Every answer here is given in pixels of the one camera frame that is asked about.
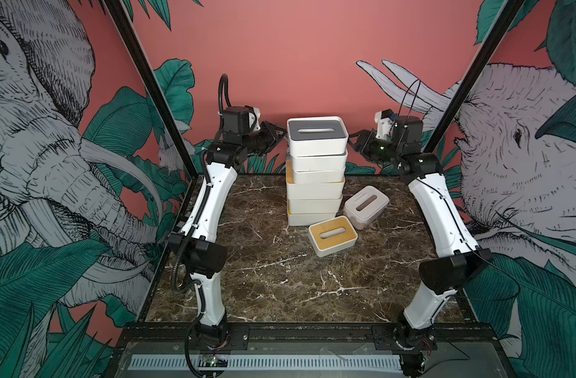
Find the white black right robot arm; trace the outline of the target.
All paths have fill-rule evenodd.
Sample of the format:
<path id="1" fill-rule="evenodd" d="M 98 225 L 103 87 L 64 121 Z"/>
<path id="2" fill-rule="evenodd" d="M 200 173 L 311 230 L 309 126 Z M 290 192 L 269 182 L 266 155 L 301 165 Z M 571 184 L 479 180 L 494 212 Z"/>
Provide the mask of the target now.
<path id="1" fill-rule="evenodd" d="M 349 145 L 368 162 L 392 165 L 414 196 L 437 253 L 419 265 L 421 284 L 393 330 L 397 345 L 411 351 L 426 346 L 442 308 L 493 256 L 464 225 L 437 156 L 423 151 L 423 121 L 391 110 L 374 119 L 377 129 L 353 133 Z"/>

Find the small white box bamboo lid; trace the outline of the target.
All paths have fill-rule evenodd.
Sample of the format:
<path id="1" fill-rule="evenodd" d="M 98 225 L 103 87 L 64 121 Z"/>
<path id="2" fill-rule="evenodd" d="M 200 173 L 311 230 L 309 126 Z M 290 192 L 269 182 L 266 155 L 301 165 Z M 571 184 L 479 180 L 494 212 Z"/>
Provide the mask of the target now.
<path id="1" fill-rule="evenodd" d="M 316 255 L 323 258 L 353 247 L 358 234 L 349 219 L 341 216 L 310 225 L 308 238 Z"/>

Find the white box grey lid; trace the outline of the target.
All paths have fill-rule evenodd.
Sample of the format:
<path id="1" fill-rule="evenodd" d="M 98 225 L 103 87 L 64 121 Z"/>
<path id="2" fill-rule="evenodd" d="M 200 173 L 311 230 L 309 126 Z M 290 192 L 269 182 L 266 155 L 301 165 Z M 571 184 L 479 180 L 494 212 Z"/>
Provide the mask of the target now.
<path id="1" fill-rule="evenodd" d="M 344 121 L 338 116 L 290 118 L 287 131 L 292 157 L 341 155 L 346 152 L 349 134 Z"/>
<path id="2" fill-rule="evenodd" d="M 297 157 L 289 153 L 292 168 L 298 172 L 343 170 L 348 152 L 335 155 L 318 155 Z"/>

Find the white box grey lid back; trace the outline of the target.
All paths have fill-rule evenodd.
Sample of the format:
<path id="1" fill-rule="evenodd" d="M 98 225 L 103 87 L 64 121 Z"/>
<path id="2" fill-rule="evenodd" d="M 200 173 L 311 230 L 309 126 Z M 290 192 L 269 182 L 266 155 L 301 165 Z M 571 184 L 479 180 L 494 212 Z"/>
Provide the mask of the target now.
<path id="1" fill-rule="evenodd" d="M 318 155 L 297 157 L 289 153 L 292 168 L 298 172 L 343 170 L 348 152 L 335 155 Z"/>

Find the large white box bamboo lid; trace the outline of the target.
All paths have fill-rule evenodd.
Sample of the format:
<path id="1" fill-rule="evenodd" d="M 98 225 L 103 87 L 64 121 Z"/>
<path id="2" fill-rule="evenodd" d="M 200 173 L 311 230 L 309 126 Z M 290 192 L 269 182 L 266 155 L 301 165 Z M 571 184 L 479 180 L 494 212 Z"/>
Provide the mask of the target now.
<path id="1" fill-rule="evenodd" d="M 289 199 L 291 214 L 329 214 L 338 212 L 342 198 L 333 199 Z"/>

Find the white box grey lid front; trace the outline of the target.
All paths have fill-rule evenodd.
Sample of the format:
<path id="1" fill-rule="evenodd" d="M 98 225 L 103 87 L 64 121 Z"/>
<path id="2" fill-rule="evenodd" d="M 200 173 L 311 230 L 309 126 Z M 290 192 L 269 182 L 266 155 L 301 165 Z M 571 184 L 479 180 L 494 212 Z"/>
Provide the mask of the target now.
<path id="1" fill-rule="evenodd" d="M 344 121 L 338 116 L 290 118 L 287 131 L 292 157 L 341 155 L 346 152 L 349 134 Z"/>

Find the narrow white box bamboo lid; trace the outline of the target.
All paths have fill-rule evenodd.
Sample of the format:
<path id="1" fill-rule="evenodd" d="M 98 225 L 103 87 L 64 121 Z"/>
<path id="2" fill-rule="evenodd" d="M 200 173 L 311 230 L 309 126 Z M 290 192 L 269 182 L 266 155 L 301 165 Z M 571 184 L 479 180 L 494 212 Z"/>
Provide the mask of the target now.
<path id="1" fill-rule="evenodd" d="M 344 180 L 345 169 L 320 171 L 286 171 L 286 176 L 297 185 L 305 184 L 333 184 Z"/>

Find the white box bamboo lid corner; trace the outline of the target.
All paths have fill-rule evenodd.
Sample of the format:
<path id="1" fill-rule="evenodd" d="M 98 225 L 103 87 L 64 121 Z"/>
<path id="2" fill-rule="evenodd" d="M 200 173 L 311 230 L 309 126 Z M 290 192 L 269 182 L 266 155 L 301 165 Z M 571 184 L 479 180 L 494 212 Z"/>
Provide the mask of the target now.
<path id="1" fill-rule="evenodd" d="M 296 184 L 292 171 L 286 170 L 286 191 L 290 200 L 341 198 L 345 179 L 336 183 Z"/>

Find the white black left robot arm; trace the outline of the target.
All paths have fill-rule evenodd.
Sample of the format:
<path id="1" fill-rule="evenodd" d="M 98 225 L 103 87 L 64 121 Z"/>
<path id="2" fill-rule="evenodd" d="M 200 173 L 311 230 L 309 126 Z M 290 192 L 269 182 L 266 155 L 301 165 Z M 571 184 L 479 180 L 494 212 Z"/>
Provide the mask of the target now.
<path id="1" fill-rule="evenodd" d="M 193 211 L 169 236 L 176 253 L 171 289 L 175 294 L 194 289 L 197 315 L 192 331 L 212 350 L 224 347 L 230 337 L 220 283 L 228 252 L 216 242 L 220 216 L 248 158 L 272 151 L 285 135 L 282 126 L 261 121 L 256 107 L 221 110 L 218 135 L 201 154 L 204 180 Z"/>

